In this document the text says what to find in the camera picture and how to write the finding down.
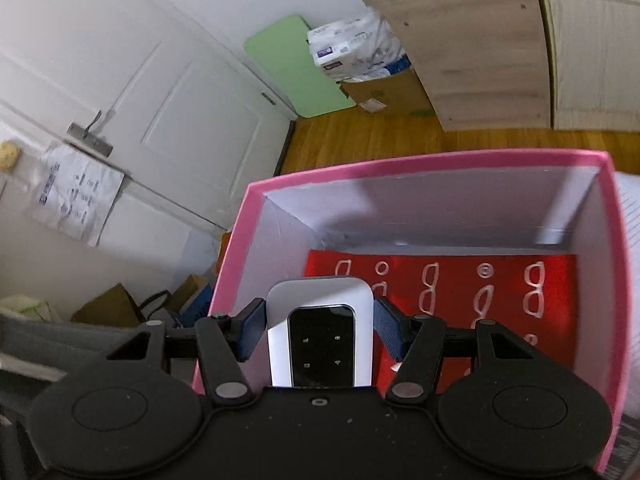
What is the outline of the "white pocket wifi router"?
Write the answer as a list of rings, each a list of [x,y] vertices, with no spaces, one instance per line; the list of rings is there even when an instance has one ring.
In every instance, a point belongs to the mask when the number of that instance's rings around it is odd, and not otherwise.
[[[266,299],[271,385],[369,387],[373,295],[359,278],[300,278],[274,285]]]

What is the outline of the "pink storage box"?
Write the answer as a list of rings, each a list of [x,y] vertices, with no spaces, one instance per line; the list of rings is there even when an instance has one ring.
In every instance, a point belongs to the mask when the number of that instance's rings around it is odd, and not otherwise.
[[[236,315],[306,278],[313,250],[357,255],[574,255],[577,351],[568,368],[495,320],[447,325],[436,392],[385,400],[400,363],[373,327],[369,387],[271,385],[266,329],[240,364],[252,402],[208,412],[178,479],[594,479],[628,382],[630,286],[605,152],[457,152],[324,168],[250,185],[213,312]]]

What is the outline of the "brown cardboard box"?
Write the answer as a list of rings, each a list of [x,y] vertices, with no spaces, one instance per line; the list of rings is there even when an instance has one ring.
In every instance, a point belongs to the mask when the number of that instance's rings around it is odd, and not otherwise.
[[[362,110],[387,116],[434,116],[435,111],[413,68],[381,79],[342,82],[341,90]]]

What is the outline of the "green folding table board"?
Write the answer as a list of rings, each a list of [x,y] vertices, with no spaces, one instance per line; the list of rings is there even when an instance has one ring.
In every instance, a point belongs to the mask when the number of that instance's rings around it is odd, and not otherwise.
[[[356,103],[314,65],[307,23],[289,15],[245,40],[243,49],[278,86],[296,114],[313,118],[348,110]]]

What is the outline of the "white plastic package bundle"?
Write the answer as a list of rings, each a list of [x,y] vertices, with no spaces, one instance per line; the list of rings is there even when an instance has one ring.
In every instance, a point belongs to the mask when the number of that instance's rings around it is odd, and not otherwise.
[[[411,66],[390,25],[372,9],[308,30],[307,44],[314,65],[337,82],[382,79]]]

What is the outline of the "wooden shelf cabinet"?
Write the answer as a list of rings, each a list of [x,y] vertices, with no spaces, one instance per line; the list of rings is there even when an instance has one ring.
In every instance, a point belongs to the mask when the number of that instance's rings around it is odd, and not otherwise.
[[[548,128],[539,0],[362,0],[388,21],[446,131]]]

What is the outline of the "white door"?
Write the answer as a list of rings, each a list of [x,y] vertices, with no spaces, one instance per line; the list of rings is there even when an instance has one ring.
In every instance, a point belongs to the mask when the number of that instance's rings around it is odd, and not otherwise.
[[[1,103],[122,170],[198,226],[231,229],[291,116],[165,0],[1,0]],[[103,116],[109,158],[66,136]]]

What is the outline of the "light wood wardrobe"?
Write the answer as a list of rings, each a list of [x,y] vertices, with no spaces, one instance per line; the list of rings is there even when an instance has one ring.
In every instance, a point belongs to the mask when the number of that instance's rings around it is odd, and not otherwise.
[[[541,0],[559,130],[639,130],[639,0]]]

